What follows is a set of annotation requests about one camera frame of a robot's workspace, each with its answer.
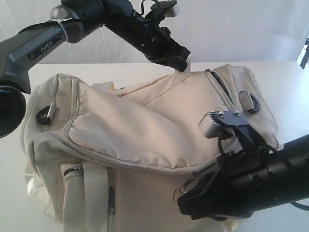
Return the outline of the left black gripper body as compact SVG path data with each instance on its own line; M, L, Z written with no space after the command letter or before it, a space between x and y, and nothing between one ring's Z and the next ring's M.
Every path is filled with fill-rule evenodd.
M138 50L152 63L162 58L177 57L174 54L174 46L177 42L170 34L168 28L154 26L143 38Z

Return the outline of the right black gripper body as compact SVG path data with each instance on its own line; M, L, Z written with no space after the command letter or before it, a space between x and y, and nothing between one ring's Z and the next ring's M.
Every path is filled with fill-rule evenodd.
M256 191L256 148L243 148L234 155L224 153L217 164L218 169L204 175L193 188L206 186L208 199L238 202L253 210L251 195Z

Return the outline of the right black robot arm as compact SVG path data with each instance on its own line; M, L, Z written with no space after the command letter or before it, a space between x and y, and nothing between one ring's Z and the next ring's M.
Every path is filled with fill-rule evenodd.
M256 153L220 156L214 171L177 199L191 219L246 219L254 212L295 203L309 196L309 137L283 144L278 151L265 147Z

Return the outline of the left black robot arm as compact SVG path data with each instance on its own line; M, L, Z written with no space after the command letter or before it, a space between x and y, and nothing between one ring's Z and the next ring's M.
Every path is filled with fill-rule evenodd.
M0 135L6 137L26 113L31 93L28 72L61 44L76 44L101 27L139 50L152 63L183 72L190 51L160 22L175 17L175 0L155 0L148 13L128 0L64 0L47 22L28 26L0 44Z

